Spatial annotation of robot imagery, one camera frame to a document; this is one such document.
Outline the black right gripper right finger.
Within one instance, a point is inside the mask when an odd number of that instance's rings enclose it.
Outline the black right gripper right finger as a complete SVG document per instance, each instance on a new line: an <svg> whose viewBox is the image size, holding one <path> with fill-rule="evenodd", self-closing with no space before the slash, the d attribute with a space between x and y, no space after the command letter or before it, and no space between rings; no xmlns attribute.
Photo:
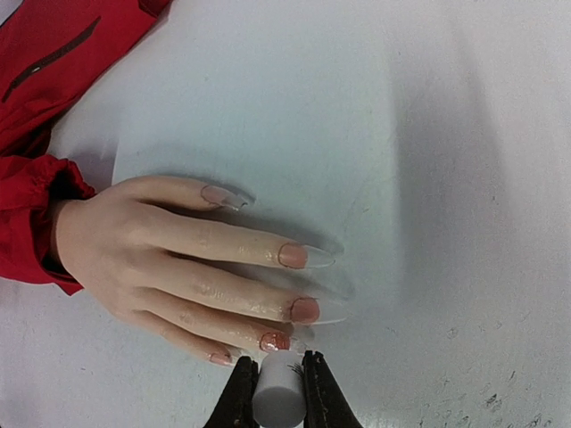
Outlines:
<svg viewBox="0 0 571 428"><path fill-rule="evenodd" d="M308 350L303 360L303 388L309 428L362 428L322 353Z"/></svg>

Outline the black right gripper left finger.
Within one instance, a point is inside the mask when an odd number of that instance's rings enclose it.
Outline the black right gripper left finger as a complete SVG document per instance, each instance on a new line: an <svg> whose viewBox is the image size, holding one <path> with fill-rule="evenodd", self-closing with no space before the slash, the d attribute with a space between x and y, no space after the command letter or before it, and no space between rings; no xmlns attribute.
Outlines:
<svg viewBox="0 0 571 428"><path fill-rule="evenodd" d="M252 397L259 380L259 366L240 357L204 428L259 428L254 420Z"/></svg>

